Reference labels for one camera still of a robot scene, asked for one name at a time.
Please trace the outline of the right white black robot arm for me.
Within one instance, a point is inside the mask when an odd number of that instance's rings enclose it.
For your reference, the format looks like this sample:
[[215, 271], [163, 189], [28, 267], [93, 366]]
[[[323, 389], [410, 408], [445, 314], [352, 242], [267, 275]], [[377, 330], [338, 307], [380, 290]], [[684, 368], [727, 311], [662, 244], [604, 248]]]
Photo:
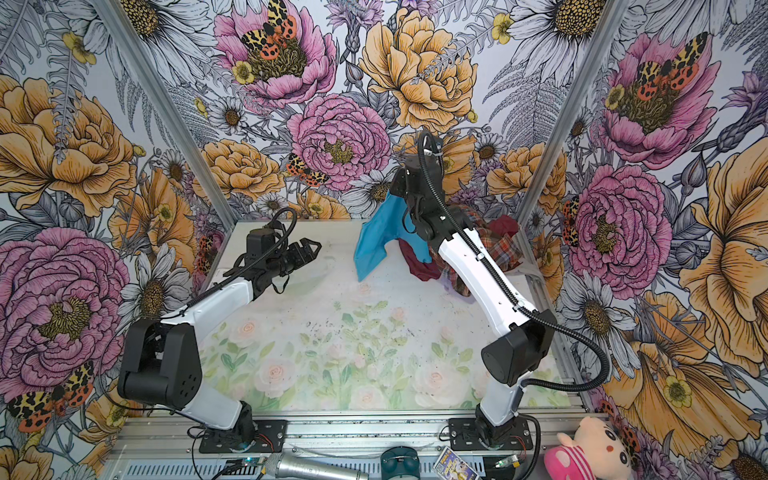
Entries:
[[442, 158], [433, 154], [412, 155], [396, 169], [387, 199], [362, 227], [354, 265], [358, 278], [365, 279], [384, 259], [386, 243], [415, 239], [462, 280], [497, 336], [481, 351], [491, 380], [476, 408], [475, 424], [483, 444], [498, 448], [528, 426], [520, 404], [549, 352], [554, 317], [548, 310], [537, 311], [514, 288], [468, 216], [446, 205], [442, 174]]

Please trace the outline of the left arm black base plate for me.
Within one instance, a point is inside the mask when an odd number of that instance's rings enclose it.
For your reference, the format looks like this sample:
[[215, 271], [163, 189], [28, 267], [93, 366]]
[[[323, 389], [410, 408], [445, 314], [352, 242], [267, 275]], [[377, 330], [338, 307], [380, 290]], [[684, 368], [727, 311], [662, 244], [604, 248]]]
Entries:
[[286, 420], [256, 419], [245, 433], [235, 430], [207, 430], [200, 440], [203, 454], [280, 453], [287, 437]]

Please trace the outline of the teal blue cloth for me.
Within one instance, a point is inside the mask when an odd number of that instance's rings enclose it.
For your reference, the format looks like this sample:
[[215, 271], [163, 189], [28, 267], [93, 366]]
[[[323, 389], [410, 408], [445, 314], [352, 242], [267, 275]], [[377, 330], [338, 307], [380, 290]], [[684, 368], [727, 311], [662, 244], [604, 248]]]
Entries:
[[421, 263], [431, 263], [428, 244], [416, 234], [403, 198], [388, 194], [376, 213], [360, 231], [353, 260], [357, 280], [362, 282], [386, 257], [386, 245], [403, 240]]

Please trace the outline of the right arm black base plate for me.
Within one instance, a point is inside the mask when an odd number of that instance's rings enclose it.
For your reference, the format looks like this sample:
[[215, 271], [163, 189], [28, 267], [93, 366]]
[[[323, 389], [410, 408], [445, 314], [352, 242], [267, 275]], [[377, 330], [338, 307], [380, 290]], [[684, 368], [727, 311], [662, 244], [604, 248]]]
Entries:
[[529, 424], [519, 417], [501, 426], [491, 425], [483, 416], [451, 418], [448, 420], [448, 436], [455, 451], [522, 452], [534, 447]]

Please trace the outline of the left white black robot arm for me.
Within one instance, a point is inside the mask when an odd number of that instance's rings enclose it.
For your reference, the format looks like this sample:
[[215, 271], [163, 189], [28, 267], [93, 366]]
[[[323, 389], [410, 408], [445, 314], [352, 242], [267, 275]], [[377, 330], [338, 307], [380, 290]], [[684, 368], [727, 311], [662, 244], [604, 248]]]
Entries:
[[286, 247], [274, 245], [190, 306], [166, 318], [143, 319], [128, 329], [117, 384], [118, 394], [130, 401], [160, 406], [180, 413], [212, 430], [249, 436], [250, 408], [228, 397], [204, 379], [199, 343], [272, 285], [313, 262], [321, 244], [303, 238]]

